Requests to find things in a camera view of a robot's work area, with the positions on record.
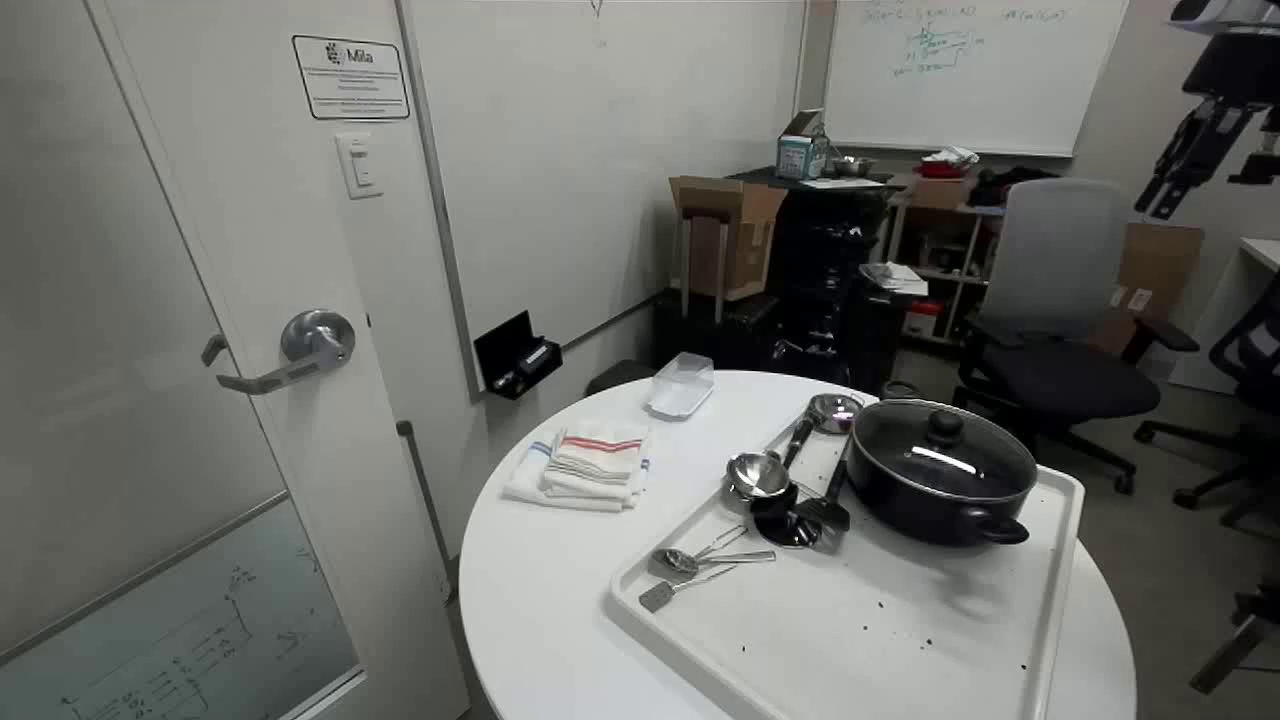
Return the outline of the glass pot lid black knob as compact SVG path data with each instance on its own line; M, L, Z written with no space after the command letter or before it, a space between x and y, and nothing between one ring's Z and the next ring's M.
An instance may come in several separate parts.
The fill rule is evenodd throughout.
M1002 423L943 400L882 400L850 428L850 473L941 499L1022 499L1038 455Z

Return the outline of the black slotted spatula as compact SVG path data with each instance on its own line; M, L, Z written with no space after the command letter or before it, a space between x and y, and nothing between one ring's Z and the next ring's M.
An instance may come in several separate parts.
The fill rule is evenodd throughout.
M851 516L836 497L799 497L797 489L752 499L749 516L763 540L830 557L841 551L846 532L851 529Z

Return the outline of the wall whiteboard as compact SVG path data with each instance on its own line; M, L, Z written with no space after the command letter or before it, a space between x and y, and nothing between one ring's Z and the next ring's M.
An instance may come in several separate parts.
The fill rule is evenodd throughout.
M823 119L858 150L1074 158L1130 0L836 0Z

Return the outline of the clear plastic container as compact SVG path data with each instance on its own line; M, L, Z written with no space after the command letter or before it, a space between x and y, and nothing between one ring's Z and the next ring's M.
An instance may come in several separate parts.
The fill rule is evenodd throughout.
M659 419L689 419L712 398L712 360L696 351L675 351L646 398L646 407Z

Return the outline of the white light switch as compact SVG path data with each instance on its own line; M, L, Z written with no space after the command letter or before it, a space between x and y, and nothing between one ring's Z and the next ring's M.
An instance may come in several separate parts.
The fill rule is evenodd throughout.
M342 137L336 150L342 150L347 198L351 201L381 198L371 142L370 137Z

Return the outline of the grey black office chair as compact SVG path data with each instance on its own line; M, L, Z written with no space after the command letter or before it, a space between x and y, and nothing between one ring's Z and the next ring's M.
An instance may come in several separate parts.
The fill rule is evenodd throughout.
M1135 493L1135 465L1080 438L1088 419L1143 415L1162 387L1139 374L1152 343L1196 351L1173 321L1131 316L1119 356L1093 343L1111 314L1130 208L1104 181L1026 181L1008 189L980 307L965 321L952 400L987 407L1026 443L1069 443Z

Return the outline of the cardboard box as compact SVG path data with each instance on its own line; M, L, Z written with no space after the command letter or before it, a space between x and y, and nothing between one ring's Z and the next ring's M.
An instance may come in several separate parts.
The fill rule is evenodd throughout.
M752 181L673 176L673 283L689 296L749 299L770 287L785 189Z

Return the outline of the teal tissue box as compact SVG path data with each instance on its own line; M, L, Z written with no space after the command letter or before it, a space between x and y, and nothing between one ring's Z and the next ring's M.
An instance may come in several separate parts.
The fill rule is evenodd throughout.
M799 107L790 129L775 137L775 172L785 181L810 181L820 176L830 164L830 133L820 107Z

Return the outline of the black cooking pot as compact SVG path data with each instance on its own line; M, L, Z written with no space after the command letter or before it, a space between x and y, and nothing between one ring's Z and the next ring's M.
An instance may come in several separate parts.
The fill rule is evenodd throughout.
M858 499L889 529L943 550L976 550L976 546L1026 546L1028 529L1022 526L1022 499L941 499L897 482L861 486L850 473L846 450L846 478Z

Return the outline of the white plastic tray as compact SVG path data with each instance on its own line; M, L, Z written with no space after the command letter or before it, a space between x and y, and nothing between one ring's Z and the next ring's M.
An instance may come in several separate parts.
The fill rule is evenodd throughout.
M665 581L742 516L705 493L639 546L605 614L731 720L1047 720L1086 489L1038 469L1026 546L937 550L846 499L836 551Z

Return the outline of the steel measuring spoon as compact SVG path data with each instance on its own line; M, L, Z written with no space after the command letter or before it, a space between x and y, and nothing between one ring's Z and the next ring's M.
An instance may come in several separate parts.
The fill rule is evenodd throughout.
M675 546L652 550L646 568L658 575L658 583L648 593L639 593L639 603L648 614L659 614L680 593L707 583L707 581L731 574L735 564L772 559L772 550L735 551L735 540L744 540L744 537L749 537L749 529L735 526L735 529L720 532L712 546L705 546L700 551L684 551Z

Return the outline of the wooden shelf unit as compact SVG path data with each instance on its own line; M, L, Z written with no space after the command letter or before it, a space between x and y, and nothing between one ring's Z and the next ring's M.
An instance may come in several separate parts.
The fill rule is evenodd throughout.
M974 206L968 181L903 181L889 206L882 257L927 280L927 296L910 303L903 336L952 347L980 307L995 260L1003 212Z

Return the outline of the black cabinet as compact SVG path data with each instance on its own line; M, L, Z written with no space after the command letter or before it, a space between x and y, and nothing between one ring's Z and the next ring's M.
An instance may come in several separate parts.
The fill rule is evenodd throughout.
M891 374L889 316L864 278L889 189L882 181L792 184L775 212L772 368L876 391Z

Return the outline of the black marker tray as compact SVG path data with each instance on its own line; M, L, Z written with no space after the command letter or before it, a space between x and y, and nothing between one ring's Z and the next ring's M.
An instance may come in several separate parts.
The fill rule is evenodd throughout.
M534 331L534 316L515 314L475 341L483 387L515 400L564 363L564 347Z

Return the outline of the steel ladle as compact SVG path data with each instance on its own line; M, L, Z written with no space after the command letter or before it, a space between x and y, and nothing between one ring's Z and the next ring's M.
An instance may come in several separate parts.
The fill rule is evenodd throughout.
M772 450L780 452L780 469L792 469L792 462L799 455L813 431L846 438L858 414L861 414L858 398L846 398L846 391L813 398L810 407L772 442Z

